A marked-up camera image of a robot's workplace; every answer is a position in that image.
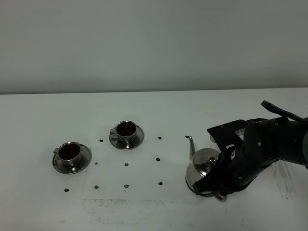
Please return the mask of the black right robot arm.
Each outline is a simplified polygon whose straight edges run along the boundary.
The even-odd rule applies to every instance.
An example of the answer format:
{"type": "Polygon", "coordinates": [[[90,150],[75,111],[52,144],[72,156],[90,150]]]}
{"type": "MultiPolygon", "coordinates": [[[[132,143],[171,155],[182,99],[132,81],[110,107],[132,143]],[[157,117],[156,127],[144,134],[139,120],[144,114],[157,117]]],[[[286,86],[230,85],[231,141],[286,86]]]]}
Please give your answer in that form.
{"type": "Polygon", "coordinates": [[[236,120],[207,131],[220,149],[213,170],[191,186],[196,195],[225,196],[244,190],[272,163],[308,165],[308,120],[268,101],[261,104],[274,119],[236,120]]]}

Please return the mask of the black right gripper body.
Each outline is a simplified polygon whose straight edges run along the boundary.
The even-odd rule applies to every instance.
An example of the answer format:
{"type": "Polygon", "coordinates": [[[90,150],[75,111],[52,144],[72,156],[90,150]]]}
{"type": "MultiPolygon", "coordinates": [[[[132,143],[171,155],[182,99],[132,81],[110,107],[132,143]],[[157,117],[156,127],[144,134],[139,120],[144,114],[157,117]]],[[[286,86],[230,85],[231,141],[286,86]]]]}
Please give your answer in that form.
{"type": "Polygon", "coordinates": [[[278,158],[264,151],[262,146],[240,144],[219,155],[215,169],[215,190],[231,194],[244,190],[260,173],[278,158]]]}

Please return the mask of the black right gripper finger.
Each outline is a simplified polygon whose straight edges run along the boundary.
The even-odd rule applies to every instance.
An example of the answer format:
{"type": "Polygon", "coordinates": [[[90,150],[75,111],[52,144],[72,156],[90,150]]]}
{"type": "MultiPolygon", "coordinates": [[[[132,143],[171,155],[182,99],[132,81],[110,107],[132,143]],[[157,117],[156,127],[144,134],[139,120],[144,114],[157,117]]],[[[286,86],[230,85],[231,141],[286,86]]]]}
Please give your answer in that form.
{"type": "Polygon", "coordinates": [[[215,168],[209,171],[206,175],[196,171],[201,176],[201,178],[193,184],[194,193],[196,195],[202,195],[205,194],[205,192],[209,192],[214,196],[223,196],[223,187],[220,183],[223,171],[223,168],[215,168]]]}

